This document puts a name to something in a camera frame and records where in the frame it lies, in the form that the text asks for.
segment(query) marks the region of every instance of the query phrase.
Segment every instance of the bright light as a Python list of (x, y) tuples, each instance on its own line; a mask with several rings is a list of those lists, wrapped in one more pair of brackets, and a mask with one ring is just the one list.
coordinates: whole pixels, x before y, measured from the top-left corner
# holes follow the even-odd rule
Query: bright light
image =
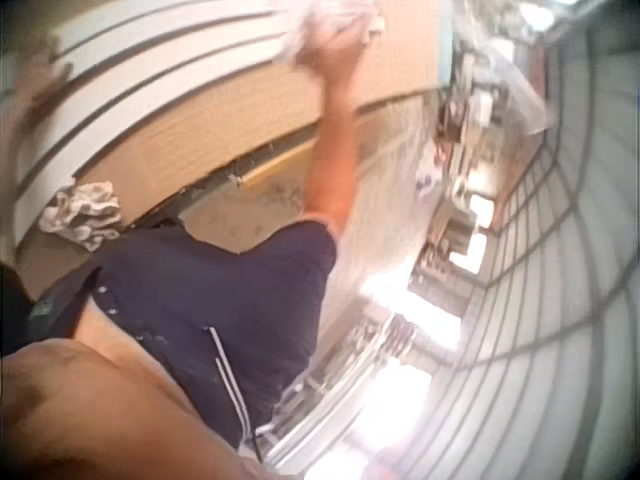
[(368, 390), (366, 406), (355, 423), (361, 441), (377, 451), (409, 435), (422, 413), (430, 383), (428, 373), (391, 359)]
[(362, 293), (392, 312), (404, 315), (443, 347), (456, 348), (460, 340), (460, 319), (397, 285), (382, 274), (373, 275), (363, 285)]
[(331, 450), (318, 460), (304, 480), (360, 480), (368, 458), (354, 450)]
[(482, 198), (479, 195), (471, 195), (469, 208), (478, 216), (476, 224), (484, 228), (489, 228), (493, 220), (493, 209), (495, 205), (491, 200)]
[(495, 37), (490, 40), (491, 45), (498, 52), (502, 54), (510, 62), (513, 62), (513, 57), (516, 53), (516, 45), (511, 40), (502, 37)]
[(460, 268), (477, 274), (480, 271), (482, 265), (482, 259), (484, 258), (484, 250), (487, 247), (487, 237), (481, 233), (474, 233), (471, 236), (469, 242), (469, 250), (466, 255), (451, 252), (449, 254), (449, 260)]
[(533, 3), (521, 3), (520, 15), (536, 32), (546, 32), (556, 20), (551, 10)]

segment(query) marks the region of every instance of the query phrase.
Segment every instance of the tiled wall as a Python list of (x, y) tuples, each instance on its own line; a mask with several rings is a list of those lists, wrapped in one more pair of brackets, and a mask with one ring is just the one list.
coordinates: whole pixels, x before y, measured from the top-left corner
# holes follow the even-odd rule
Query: tiled wall
[(639, 15), (614, 2), (547, 52), (558, 122), (511, 196), (459, 364), (434, 375), (406, 478), (606, 479), (630, 464)]

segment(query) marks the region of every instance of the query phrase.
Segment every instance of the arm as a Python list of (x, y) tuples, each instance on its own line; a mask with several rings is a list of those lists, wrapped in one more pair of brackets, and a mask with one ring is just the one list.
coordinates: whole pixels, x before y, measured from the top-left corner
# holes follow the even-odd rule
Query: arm
[(46, 113), (51, 96), (66, 82), (71, 66), (59, 74), (51, 66), (55, 41), (39, 42), (28, 55), (18, 74), (13, 104), (2, 119), (0, 135), (0, 259), (12, 265), (15, 260), (14, 204), (16, 170), (20, 146), (36, 118)]
[(299, 63), (322, 81), (322, 120), (305, 185), (304, 216), (344, 231), (356, 195), (357, 142), (351, 104), (352, 79), (364, 51), (366, 22), (334, 34), (311, 25)]

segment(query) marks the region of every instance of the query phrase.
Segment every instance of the person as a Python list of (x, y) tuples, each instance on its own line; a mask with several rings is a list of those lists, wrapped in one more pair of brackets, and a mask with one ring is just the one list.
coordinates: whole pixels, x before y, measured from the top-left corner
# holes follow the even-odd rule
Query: person
[[(308, 27), (298, 60), (321, 81), (322, 120), (298, 221), (239, 255), (177, 222), (135, 230), (42, 295), (22, 340), (3, 351), (4, 469), (29, 478), (265, 478), (235, 450), (255, 440), (316, 347), (356, 194), (350, 96), (365, 25)], [(18, 83), (12, 136), (61, 84), (45, 59), (34, 62), (38, 81)], [(17, 150), (8, 143), (3, 162)], [(15, 188), (5, 187), (10, 202)], [(3, 299), (3, 322), (21, 321), (31, 305), (19, 279), (3, 289), (22, 298), (12, 311)]]

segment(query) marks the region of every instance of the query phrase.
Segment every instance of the navy shorts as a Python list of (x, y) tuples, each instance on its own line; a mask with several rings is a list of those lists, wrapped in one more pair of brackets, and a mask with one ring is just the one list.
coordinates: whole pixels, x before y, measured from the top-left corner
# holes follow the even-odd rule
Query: navy shorts
[(34, 312), (54, 317), (49, 337), (70, 336), (93, 295), (165, 367), (204, 422), (237, 446), (270, 420), (309, 365), (336, 254), (315, 221), (285, 227), (239, 255), (182, 226), (136, 230), (59, 280)]

